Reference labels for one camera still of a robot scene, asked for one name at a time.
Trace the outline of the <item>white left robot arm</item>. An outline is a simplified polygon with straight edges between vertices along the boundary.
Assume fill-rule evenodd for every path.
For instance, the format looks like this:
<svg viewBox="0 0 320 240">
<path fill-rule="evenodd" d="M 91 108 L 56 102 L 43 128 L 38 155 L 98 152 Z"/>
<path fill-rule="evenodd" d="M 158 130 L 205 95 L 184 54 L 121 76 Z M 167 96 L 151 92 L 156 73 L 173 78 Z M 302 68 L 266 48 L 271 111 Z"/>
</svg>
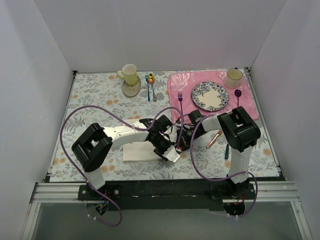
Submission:
<svg viewBox="0 0 320 240">
<path fill-rule="evenodd" d="M 176 144 L 162 135 L 172 126 L 172 122 L 165 115 L 158 119 L 142 118 L 130 125 L 117 127 L 91 124 L 71 147 L 84 170 L 86 181 L 91 185 L 89 194 L 95 200 L 106 196 L 101 166 L 112 148 L 135 142 L 150 142 L 158 157 L 175 163 L 180 158 Z"/>
</svg>

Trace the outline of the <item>white cloth napkin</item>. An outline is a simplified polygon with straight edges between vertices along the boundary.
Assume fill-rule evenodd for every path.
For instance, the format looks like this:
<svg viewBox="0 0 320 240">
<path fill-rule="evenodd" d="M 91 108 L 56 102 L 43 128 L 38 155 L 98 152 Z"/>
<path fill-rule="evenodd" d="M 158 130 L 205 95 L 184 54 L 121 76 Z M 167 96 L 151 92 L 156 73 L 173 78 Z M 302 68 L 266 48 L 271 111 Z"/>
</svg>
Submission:
<svg viewBox="0 0 320 240">
<path fill-rule="evenodd" d="M 124 162 L 148 162 L 162 159 L 154 153 L 155 147 L 149 141 L 127 143 L 122 147 Z"/>
</svg>

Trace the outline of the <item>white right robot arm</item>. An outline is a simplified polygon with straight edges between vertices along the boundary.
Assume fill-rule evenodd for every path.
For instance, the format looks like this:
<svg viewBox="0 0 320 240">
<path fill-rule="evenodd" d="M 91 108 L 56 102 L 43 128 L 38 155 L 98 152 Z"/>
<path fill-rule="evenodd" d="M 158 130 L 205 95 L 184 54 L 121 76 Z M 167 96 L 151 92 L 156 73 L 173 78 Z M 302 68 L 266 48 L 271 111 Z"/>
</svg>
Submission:
<svg viewBox="0 0 320 240">
<path fill-rule="evenodd" d="M 237 199 L 253 189 L 250 184 L 250 157 L 261 131 L 254 120 L 239 106 L 231 111 L 204 116 L 199 110 L 188 114 L 190 126 L 179 124 L 177 134 L 181 135 L 178 148 L 189 150 L 194 140 L 215 130 L 221 130 L 231 150 L 230 168 L 225 178 L 211 179 L 205 177 L 197 169 L 196 172 L 205 180 L 210 181 L 210 195 L 214 199 Z"/>
</svg>

